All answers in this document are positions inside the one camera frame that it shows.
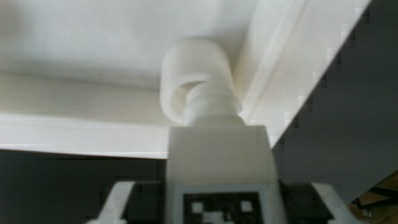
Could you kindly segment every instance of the white ceiling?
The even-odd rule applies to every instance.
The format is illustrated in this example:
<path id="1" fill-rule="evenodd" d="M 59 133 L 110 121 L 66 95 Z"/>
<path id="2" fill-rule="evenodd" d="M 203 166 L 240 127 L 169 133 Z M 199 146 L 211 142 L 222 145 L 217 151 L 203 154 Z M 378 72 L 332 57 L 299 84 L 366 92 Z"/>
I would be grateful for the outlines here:
<path id="1" fill-rule="evenodd" d="M 167 158 L 160 66 L 188 37 L 224 47 L 274 146 L 370 1 L 2 0 L 0 148 Z"/>
<path id="2" fill-rule="evenodd" d="M 0 72 L 158 89 L 181 39 L 211 39 L 235 61 L 256 2 L 4 0 Z"/>

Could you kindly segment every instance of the ceiling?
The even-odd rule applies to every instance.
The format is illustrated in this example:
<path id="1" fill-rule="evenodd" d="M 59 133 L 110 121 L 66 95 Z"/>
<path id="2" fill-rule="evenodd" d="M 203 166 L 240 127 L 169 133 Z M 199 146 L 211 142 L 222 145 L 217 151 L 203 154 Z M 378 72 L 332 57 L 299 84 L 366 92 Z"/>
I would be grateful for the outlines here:
<path id="1" fill-rule="evenodd" d="M 236 61 L 256 2 L 5 0 L 0 72 L 158 89 L 181 39 L 211 39 Z"/>
<path id="2" fill-rule="evenodd" d="M 275 145 L 370 0 L 0 1 L 0 145 L 167 158 L 160 67 L 171 45 L 222 46 Z"/>

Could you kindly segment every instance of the dark background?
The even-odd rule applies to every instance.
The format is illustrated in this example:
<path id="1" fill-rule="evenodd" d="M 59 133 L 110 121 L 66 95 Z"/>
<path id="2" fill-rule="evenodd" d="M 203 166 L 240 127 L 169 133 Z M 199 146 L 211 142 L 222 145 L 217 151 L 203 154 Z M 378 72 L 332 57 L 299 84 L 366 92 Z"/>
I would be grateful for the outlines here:
<path id="1" fill-rule="evenodd" d="M 396 98 L 398 1 L 377 0 L 274 148 L 281 179 L 330 183 L 346 202 L 398 168 Z M 155 221 L 163 171 L 162 160 L 0 151 L 0 223 L 82 224 L 124 179 L 144 183 L 126 216 Z"/>

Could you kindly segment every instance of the white plastic part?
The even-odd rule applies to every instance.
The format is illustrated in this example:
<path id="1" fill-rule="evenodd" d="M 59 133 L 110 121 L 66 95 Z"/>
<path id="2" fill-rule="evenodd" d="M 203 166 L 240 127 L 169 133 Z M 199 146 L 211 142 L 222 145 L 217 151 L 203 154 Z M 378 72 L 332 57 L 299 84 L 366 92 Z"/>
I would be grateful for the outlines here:
<path id="1" fill-rule="evenodd" d="M 362 224 L 362 221 L 355 219 L 350 213 L 332 186 L 329 184 L 313 183 L 313 187 L 334 216 L 334 220 L 329 221 L 329 224 Z"/>
<path id="2" fill-rule="evenodd" d="M 206 125 L 220 117 L 226 117 L 222 124 L 243 124 L 227 55 L 204 39 L 185 40 L 167 52 L 160 101 L 163 112 L 179 124 Z"/>
<path id="3" fill-rule="evenodd" d="M 121 181 L 115 183 L 103 205 L 101 214 L 98 219 L 91 220 L 87 224 L 126 224 L 126 220 L 121 219 L 121 215 L 128 203 L 133 184 L 133 181 Z"/>
<path id="4" fill-rule="evenodd" d="M 171 128 L 167 224 L 181 224 L 183 195 L 259 194 L 267 224 L 284 224 L 279 180 L 263 126 Z"/>

